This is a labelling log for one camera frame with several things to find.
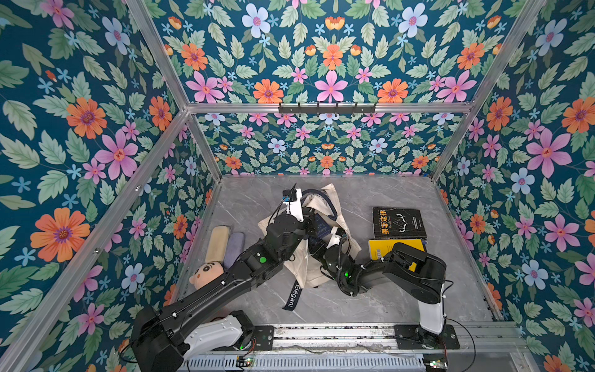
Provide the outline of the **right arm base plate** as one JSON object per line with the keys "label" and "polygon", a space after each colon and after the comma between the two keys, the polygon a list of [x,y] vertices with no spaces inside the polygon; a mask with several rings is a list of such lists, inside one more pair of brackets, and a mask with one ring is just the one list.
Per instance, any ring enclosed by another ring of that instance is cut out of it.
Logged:
{"label": "right arm base plate", "polygon": [[419,325],[395,325],[395,339],[400,350],[459,350],[460,342],[452,325],[436,335],[423,330]]}

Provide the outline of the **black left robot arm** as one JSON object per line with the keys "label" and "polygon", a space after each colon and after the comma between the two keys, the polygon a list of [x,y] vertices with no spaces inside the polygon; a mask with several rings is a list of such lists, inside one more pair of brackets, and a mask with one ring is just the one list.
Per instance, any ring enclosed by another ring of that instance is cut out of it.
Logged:
{"label": "black left robot arm", "polygon": [[207,285],[160,311],[144,308],[136,316],[130,342],[142,371],[176,371],[185,361],[222,347],[248,345],[254,326],[242,311],[222,320],[216,313],[229,302],[279,273],[298,245],[308,239],[312,219],[280,215],[266,236]]}

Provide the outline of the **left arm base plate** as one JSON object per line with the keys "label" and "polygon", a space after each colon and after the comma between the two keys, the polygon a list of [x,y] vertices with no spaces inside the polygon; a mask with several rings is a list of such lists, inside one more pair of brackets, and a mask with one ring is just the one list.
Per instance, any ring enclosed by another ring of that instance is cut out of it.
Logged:
{"label": "left arm base plate", "polygon": [[220,347],[215,351],[270,351],[273,350],[275,327],[272,325],[256,325],[249,336],[241,336],[230,347]]}

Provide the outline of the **cream canvas tote bag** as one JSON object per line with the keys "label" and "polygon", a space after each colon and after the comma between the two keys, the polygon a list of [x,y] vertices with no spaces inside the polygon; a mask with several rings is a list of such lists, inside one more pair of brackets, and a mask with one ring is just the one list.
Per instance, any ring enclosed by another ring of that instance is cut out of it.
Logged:
{"label": "cream canvas tote bag", "polygon": [[[322,192],[331,200],[331,203],[337,212],[337,219],[332,219],[334,214],[328,206],[328,203],[324,201],[321,196],[307,196],[304,206],[313,208],[316,212],[320,212],[324,215],[323,219],[330,224],[332,228],[342,228],[347,233],[349,242],[351,243],[352,249],[350,251],[350,257],[356,258],[362,248],[351,234],[350,228],[342,215],[339,193],[333,183],[329,183],[322,187]],[[286,261],[284,264],[288,271],[290,271],[291,274],[294,274],[295,279],[302,288],[314,288],[328,281],[328,278],[319,270],[319,267],[321,266],[320,262],[309,255],[308,248],[310,248],[310,244],[307,246],[306,243],[300,243],[297,250],[294,252],[295,260]]]}

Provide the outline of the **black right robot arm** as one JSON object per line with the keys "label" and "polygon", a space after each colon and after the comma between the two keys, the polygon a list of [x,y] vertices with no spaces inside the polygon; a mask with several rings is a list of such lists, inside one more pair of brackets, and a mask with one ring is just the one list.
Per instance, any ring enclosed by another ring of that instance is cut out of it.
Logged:
{"label": "black right robot arm", "polygon": [[376,285],[391,282],[418,302],[419,323],[411,341],[424,348],[436,347],[443,341],[446,328],[445,293],[452,286],[446,280],[446,263],[437,256],[405,243],[395,243],[378,260],[358,265],[350,256],[351,243],[346,236],[334,235],[325,242],[311,238],[309,256],[317,260],[323,276],[336,282],[344,295],[356,297]]}

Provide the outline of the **yellow spine book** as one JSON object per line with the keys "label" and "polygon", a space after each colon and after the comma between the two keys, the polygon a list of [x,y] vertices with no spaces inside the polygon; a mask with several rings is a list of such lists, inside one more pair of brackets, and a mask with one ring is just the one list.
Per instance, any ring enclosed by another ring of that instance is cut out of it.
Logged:
{"label": "yellow spine book", "polygon": [[422,240],[370,240],[368,247],[371,260],[395,262],[411,272],[428,256]]}

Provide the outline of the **black Murphy's Law book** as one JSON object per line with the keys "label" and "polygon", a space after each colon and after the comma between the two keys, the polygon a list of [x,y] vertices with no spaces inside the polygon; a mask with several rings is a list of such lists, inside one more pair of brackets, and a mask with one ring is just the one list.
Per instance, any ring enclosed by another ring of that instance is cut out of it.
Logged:
{"label": "black Murphy's Law book", "polygon": [[426,240],[427,232],[418,209],[375,206],[373,234],[377,240]]}

